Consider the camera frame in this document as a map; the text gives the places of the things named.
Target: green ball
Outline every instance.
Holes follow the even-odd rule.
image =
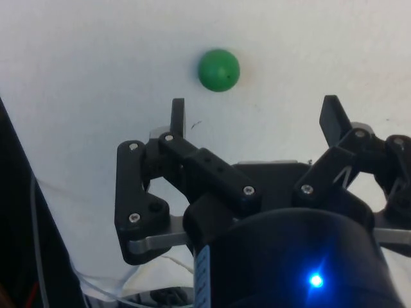
[[[240,78],[240,65],[232,53],[223,49],[211,50],[200,60],[198,78],[211,91],[227,91]]]

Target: hole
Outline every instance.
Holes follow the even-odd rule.
[[[150,189],[148,192],[159,197],[160,199],[163,199],[165,202],[172,202],[172,206],[167,206],[167,204],[163,202],[160,203],[163,206],[161,210],[164,211],[168,207],[170,210],[170,215],[173,216],[183,215],[189,205],[187,198],[164,178],[156,178],[155,180],[151,180]]]
[[[384,193],[375,181],[374,176],[367,173],[360,173],[348,187],[348,191],[368,204],[373,212],[383,210],[387,203]]]

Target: silver screw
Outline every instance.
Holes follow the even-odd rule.
[[[128,147],[130,148],[130,150],[134,151],[139,147],[139,145],[137,143],[132,143]]]
[[[355,132],[355,135],[356,135],[358,138],[362,138],[362,137],[365,136],[365,132],[364,132],[363,130],[357,130],[357,131]]]
[[[404,140],[401,138],[395,138],[394,143],[397,144],[398,146],[403,146],[404,145]]]
[[[246,187],[243,188],[243,192],[247,196],[251,196],[252,194],[254,194],[256,192],[256,190],[254,189],[253,186],[246,186]]]
[[[305,185],[301,186],[301,191],[304,194],[312,194],[314,192],[314,188],[310,185],[305,184]]]
[[[128,217],[128,220],[129,220],[131,223],[137,223],[137,222],[140,220],[140,215],[137,214],[137,213],[133,213],[133,214],[131,214],[131,215]]]

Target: black bracket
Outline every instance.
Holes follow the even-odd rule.
[[[184,138],[184,99],[174,99],[170,126],[150,140],[118,147],[115,224],[124,259],[142,264],[188,244],[196,235],[205,244],[239,219],[287,207],[328,210],[373,232],[376,240],[411,256],[411,139],[383,141],[364,124],[352,123],[336,96],[326,96],[320,126],[329,149],[314,165],[229,165]],[[385,209],[371,209],[346,188],[359,172],[373,174],[387,197]],[[182,217],[148,192],[164,177],[188,199]]]

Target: red wire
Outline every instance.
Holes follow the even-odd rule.
[[[26,305],[24,308],[31,308],[33,306],[34,299],[36,298],[37,291],[39,290],[39,282],[34,283],[30,296],[27,298]]]

